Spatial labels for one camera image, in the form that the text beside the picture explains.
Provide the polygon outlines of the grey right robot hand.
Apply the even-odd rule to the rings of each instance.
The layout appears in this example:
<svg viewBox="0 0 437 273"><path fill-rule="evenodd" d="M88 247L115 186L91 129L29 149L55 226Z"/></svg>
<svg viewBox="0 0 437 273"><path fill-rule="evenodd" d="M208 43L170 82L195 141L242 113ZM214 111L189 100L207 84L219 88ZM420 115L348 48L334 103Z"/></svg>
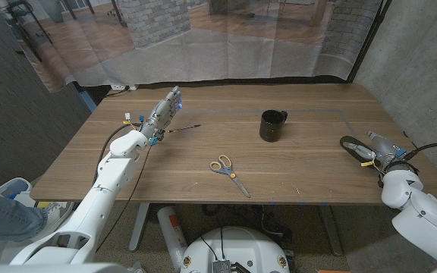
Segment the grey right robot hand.
<svg viewBox="0 0 437 273"><path fill-rule="evenodd" d="M407 154L407 150L394 144L384 136L372 131L367 131L366 135L372 140L369 147L352 136L343 136L339 143L350 155L352 155L362 166L377 167L387 172L394 162L402 161Z"/></svg>

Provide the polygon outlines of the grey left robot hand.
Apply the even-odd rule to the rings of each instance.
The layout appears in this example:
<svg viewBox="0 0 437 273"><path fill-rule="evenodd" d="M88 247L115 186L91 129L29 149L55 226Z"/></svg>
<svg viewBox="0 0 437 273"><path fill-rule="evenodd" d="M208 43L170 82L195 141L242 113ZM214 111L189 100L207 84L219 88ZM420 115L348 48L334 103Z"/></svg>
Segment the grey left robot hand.
<svg viewBox="0 0 437 273"><path fill-rule="evenodd" d="M175 114L182 108L181 91L175 86L168 95L160 101L149 114L147 120L139 127L147 139L156 137L161 140L165 128L171 123Z"/></svg>

